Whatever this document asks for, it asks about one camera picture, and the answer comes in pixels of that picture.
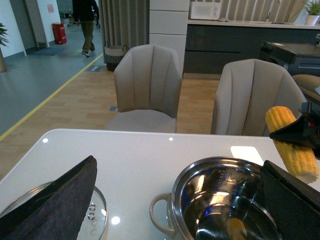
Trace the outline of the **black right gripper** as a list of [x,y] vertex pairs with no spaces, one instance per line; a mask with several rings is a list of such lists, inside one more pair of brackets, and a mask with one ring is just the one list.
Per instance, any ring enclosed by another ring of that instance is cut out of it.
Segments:
[[312,101],[301,104],[298,120],[282,127],[269,137],[273,140],[308,147],[316,158],[320,157],[320,106]]

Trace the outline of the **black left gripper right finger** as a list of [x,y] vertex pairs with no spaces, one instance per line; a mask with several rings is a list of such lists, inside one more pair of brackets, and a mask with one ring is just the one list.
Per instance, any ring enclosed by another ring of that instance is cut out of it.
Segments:
[[266,160],[260,170],[271,216],[284,240],[320,238],[320,192]]

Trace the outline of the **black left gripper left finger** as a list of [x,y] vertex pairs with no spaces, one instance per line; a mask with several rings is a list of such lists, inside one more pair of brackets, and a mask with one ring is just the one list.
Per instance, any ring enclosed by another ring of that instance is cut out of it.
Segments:
[[2,240],[75,240],[90,205],[97,161],[88,156],[0,219]]

